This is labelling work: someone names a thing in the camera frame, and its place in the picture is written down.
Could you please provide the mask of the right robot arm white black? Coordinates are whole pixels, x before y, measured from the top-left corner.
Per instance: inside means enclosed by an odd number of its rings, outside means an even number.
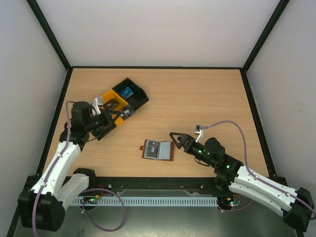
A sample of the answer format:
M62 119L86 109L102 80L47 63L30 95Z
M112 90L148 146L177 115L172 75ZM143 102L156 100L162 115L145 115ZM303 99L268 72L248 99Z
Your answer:
M290 188L251 170L226 154L225 148L216 138L209 138L201 144L186 133L171 132L169 136L178 149L183 148L185 153L214 168L218 192L224 194L230 191L248 197L280 215L293 229L307 231L309 222L316 216L308 190Z

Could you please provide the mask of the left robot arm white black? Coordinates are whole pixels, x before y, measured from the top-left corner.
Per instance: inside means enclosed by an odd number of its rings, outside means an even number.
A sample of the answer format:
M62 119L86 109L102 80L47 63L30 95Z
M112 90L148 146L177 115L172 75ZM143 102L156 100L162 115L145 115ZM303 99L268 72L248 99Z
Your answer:
M106 189L96 186L95 171L78 168L66 181L74 161L82 153L86 143L101 140L123 119L124 110L113 99L105 104L97 101L66 103L66 123L60 134L57 150L45 172L31 188L18 197L18 212L23 227L31 228L34 235L38 230L57 231L62 226L65 214L75 198L83 193L105 193Z

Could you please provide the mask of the brown leather card holder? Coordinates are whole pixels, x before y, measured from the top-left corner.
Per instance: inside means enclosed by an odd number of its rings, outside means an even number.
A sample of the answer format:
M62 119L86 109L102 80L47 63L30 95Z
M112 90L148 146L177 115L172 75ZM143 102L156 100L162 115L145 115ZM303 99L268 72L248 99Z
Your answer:
M175 144L172 141L157 141L146 139L140 146L143 159L173 161Z

